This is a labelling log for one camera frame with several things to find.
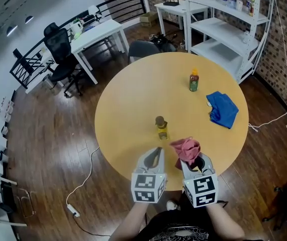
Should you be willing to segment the white metal shelf rack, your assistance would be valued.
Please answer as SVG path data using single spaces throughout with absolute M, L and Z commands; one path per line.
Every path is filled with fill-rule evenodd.
M 274 0 L 254 0 L 253 16 L 221 4 L 216 0 L 185 0 L 187 15 L 188 52 L 203 56 L 222 66 L 241 83 L 253 74 L 260 61 L 268 37 Z M 190 6 L 208 7 L 203 13 L 192 15 Z M 243 43 L 248 31 L 248 42 Z

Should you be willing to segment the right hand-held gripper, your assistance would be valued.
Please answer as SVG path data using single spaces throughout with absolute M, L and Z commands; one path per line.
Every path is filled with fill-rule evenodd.
M 218 177 L 215 174 L 211 159 L 201 153 L 202 176 L 194 178 L 196 172 L 192 170 L 186 161 L 180 160 L 181 170 L 183 172 L 184 190 L 193 207 L 203 207 L 218 200 Z

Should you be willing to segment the black bag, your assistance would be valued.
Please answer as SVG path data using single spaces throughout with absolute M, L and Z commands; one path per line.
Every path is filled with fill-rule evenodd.
M 177 34 L 173 34 L 169 40 L 164 34 L 152 34 L 149 36 L 149 41 L 154 43 L 161 52 L 176 52 L 177 48 L 173 44 L 173 40 L 177 37 Z

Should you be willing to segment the small yellow bottle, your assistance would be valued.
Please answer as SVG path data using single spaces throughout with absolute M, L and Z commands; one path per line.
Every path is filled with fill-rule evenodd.
M 160 140 L 168 140 L 168 122 L 162 116 L 157 116 L 155 119 L 155 125 L 157 127 L 157 132 Z

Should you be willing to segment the cardboard box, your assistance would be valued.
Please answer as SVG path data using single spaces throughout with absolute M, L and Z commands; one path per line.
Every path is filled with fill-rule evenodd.
M 152 27 L 156 25 L 157 20 L 158 20 L 157 12 L 150 11 L 140 16 L 140 23 L 145 27 Z

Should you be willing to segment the blue cloth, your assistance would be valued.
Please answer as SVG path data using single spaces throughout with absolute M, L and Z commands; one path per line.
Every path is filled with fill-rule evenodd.
M 207 95 L 206 98 L 212 107 L 210 121 L 231 129 L 239 112 L 235 103 L 227 94 L 219 91 Z

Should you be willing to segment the small white side table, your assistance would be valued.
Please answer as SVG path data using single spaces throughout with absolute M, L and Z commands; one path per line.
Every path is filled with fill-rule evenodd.
M 179 5 L 177 5 L 177 6 L 166 6 L 163 3 L 159 3 L 159 4 L 156 4 L 155 7 L 157 9 L 161 33 L 164 36 L 165 36 L 165 28 L 164 28 L 162 12 L 167 12 L 167 13 L 178 16 L 179 28 L 181 30 L 184 30 L 184 36 L 186 37 L 186 34 L 187 34 L 187 23 L 186 23 L 186 20 L 187 20 L 186 7 L 187 7 L 187 5 L 186 5 L 186 1 L 179 0 Z M 193 3 L 190 6 L 190 12 L 192 15 L 197 14 L 197 13 L 203 13 L 204 19 L 208 18 L 208 7 L 207 6 Z

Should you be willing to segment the green-label sauce bottle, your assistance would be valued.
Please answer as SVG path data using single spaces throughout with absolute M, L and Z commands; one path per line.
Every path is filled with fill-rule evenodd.
M 189 89 L 192 92 L 197 91 L 199 84 L 199 74 L 198 70 L 194 69 L 189 77 Z

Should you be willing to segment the grey padded chair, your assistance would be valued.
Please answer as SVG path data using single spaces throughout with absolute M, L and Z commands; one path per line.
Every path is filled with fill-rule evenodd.
M 161 51 L 154 43 L 144 40 L 135 40 L 129 46 L 128 64 L 131 63 L 131 57 L 144 58 L 158 53 L 161 53 Z

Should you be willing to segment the person's black printed shirt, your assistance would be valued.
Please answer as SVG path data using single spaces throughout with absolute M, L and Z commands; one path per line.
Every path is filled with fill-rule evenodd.
M 220 241 L 205 207 L 193 208 L 185 193 L 178 204 L 154 216 L 133 241 Z

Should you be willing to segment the person's white shoe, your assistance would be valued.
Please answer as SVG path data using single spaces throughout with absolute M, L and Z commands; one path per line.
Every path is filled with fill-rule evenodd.
M 173 200 L 169 200 L 166 203 L 167 211 L 180 210 L 180 205 Z

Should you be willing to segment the white power strip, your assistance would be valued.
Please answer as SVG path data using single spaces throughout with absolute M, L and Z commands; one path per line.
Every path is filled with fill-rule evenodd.
M 80 213 L 71 204 L 67 205 L 67 209 L 72 213 L 73 216 L 80 217 Z

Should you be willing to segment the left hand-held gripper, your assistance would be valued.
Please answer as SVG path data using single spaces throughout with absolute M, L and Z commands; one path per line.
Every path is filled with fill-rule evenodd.
M 133 200 L 140 203 L 157 203 L 166 188 L 164 149 L 153 148 L 143 154 L 132 173 Z

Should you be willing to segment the row of white boxes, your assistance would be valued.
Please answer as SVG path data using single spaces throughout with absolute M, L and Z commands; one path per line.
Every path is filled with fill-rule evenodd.
M 8 133 L 8 124 L 12 117 L 12 112 L 14 109 L 14 102 L 11 99 L 4 97 L 1 102 L 0 107 L 0 118 L 5 122 L 2 127 L 1 133 L 3 136 L 6 136 Z

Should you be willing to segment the silver trash bin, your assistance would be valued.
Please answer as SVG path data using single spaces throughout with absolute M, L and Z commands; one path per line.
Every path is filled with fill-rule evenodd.
M 47 74 L 47 75 L 44 76 L 44 78 L 43 78 L 42 81 L 43 81 L 43 82 L 47 85 L 47 87 L 51 90 L 51 89 L 53 89 L 53 88 L 55 87 L 56 84 L 51 81 L 50 77 L 51 77 L 51 75 L 50 75 L 50 74 Z

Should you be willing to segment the person's right forearm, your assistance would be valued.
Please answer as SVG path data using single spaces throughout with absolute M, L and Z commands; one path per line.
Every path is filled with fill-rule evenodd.
M 245 232 L 242 227 L 233 220 L 226 210 L 218 203 L 206 206 L 207 213 L 211 219 L 214 231 L 225 241 L 242 241 Z

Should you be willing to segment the pink cloth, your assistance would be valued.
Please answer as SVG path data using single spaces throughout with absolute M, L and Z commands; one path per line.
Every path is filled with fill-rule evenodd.
M 170 143 L 170 146 L 178 155 L 175 167 L 182 170 L 181 161 L 188 163 L 189 166 L 195 163 L 196 158 L 201 152 L 200 143 L 192 137 L 180 139 Z

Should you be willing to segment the person's left forearm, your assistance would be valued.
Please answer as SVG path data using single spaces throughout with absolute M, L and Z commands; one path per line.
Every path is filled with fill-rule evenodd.
M 138 233 L 149 204 L 136 202 L 122 223 L 115 229 L 109 241 L 131 241 Z

